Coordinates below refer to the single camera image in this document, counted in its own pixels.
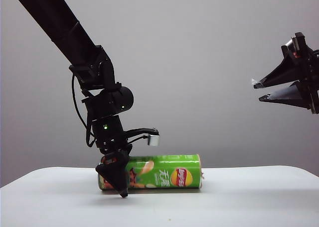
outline white backdrop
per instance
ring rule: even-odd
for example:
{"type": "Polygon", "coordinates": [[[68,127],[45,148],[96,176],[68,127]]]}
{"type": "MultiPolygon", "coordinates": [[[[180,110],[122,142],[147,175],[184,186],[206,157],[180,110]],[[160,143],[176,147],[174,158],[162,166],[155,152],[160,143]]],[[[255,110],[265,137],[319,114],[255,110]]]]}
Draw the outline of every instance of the white backdrop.
{"type": "MultiPolygon", "coordinates": [[[[250,83],[281,62],[295,32],[319,48],[318,0],[66,2],[134,94],[124,129],[159,129],[160,146],[139,141],[133,155],[199,153],[203,167],[280,164],[319,175],[319,116],[260,103],[280,87],[250,83]]],[[[98,163],[68,66],[18,0],[1,0],[1,185],[42,167],[98,163]]]]}

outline red and yellow logo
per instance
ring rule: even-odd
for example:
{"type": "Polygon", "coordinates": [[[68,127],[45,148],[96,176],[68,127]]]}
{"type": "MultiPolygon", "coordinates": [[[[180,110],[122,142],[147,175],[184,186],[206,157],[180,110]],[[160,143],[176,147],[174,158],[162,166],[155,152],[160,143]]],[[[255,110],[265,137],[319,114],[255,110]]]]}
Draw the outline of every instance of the red and yellow logo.
{"type": "Polygon", "coordinates": [[[185,187],[193,182],[193,177],[186,168],[176,168],[170,176],[170,181],[175,186],[185,187]]]}

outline chip can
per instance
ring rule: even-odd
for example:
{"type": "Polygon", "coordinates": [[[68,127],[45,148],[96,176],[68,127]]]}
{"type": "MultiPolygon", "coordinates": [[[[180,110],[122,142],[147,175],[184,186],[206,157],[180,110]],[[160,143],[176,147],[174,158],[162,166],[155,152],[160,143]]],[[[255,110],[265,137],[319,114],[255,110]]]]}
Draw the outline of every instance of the chip can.
{"type": "MultiPolygon", "coordinates": [[[[133,156],[126,166],[128,187],[133,188],[200,188],[201,164],[198,154],[133,156]]],[[[98,175],[101,190],[113,189],[98,175]]]]}

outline black robotic arm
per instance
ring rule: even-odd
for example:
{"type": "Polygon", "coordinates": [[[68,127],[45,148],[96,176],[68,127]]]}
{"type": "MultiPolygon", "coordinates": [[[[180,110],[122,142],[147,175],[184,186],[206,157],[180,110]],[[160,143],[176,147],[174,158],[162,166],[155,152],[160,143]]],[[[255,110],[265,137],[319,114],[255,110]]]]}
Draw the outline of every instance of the black robotic arm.
{"type": "Polygon", "coordinates": [[[104,154],[96,171],[122,197],[128,195],[125,166],[132,150],[128,138],[147,133],[149,145],[159,144],[159,132],[153,128],[124,131],[117,114],[133,105],[132,92],[115,82],[111,59],[101,45],[95,45],[75,17],[65,0],[19,0],[64,56],[70,61],[69,69],[79,81],[87,108],[86,142],[90,136],[104,154]],[[90,90],[99,90],[92,95],[90,90]]]}
{"type": "Polygon", "coordinates": [[[310,109],[312,113],[319,114],[319,50],[310,49],[301,32],[296,33],[281,49],[284,56],[281,64],[257,82],[254,88],[294,82],[259,100],[310,109]]]}

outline table surface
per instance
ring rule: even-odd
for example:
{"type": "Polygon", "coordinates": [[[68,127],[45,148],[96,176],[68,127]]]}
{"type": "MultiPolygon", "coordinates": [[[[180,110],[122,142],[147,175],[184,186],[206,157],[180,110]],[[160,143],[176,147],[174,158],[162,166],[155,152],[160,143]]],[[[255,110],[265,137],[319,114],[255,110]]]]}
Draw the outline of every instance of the table surface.
{"type": "Polygon", "coordinates": [[[1,227],[319,227],[319,177],[296,167],[203,169],[201,189],[102,192],[92,168],[50,167],[1,188],[1,227]]]}

